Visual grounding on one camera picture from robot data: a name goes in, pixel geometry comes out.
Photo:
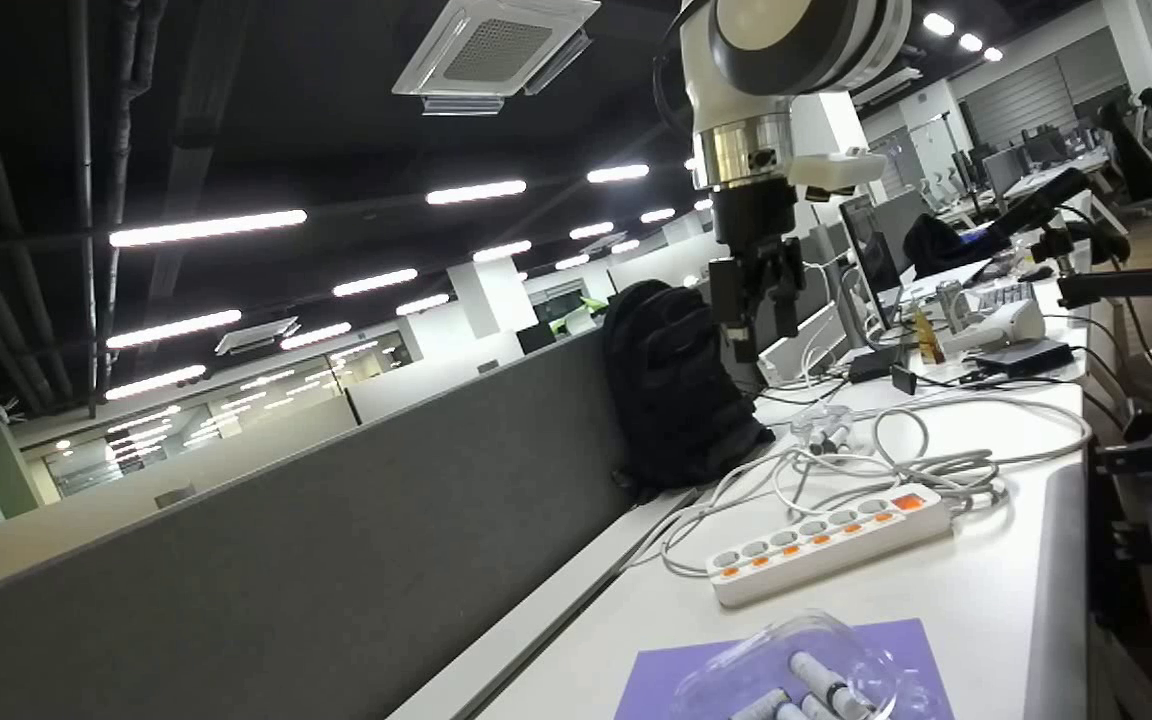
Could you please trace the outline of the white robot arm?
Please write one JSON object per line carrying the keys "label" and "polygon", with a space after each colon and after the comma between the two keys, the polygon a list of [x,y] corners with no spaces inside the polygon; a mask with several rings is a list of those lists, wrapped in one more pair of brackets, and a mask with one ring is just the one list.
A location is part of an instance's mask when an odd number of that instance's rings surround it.
{"label": "white robot arm", "polygon": [[917,0],[684,0],[672,33],[694,140],[716,211],[711,311],[741,364],[801,325],[795,194],[839,194],[878,169],[801,152],[792,104],[878,85],[904,52]]}

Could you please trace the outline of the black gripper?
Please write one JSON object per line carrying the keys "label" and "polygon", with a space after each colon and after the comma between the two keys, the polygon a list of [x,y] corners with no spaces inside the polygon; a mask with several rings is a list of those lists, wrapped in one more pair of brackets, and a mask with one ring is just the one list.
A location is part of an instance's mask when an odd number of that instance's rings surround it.
{"label": "black gripper", "polygon": [[801,325],[805,256],[792,241],[792,203],[795,189],[789,179],[755,179],[711,198],[725,249],[725,261],[710,269],[711,311],[741,364],[753,364]]}

